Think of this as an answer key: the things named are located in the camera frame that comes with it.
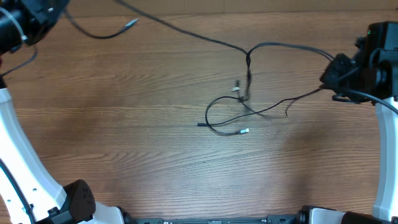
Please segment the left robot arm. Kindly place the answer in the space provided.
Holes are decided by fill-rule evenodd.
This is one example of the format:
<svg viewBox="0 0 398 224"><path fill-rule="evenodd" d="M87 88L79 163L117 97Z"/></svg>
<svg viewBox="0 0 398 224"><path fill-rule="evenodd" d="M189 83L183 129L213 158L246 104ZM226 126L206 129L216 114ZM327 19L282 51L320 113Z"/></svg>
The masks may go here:
<svg viewBox="0 0 398 224"><path fill-rule="evenodd" d="M1 53L35 47L68 1L1 1ZM1 197L12 223L127 223L118 207L95 200L84 180L61 186L46 170L1 82Z"/></svg>

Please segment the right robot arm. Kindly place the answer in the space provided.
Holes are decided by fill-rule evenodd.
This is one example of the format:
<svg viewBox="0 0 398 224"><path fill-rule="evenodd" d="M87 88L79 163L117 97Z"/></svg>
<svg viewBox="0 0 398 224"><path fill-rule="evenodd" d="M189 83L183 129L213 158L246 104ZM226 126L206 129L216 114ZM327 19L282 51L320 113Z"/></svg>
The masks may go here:
<svg viewBox="0 0 398 224"><path fill-rule="evenodd" d="M295 223L397 223L397 23L377 22L355 42L357 54L338 54L320 77L321 88L345 103L370 102L380 137L379 182L371 215L304 206Z"/></svg>

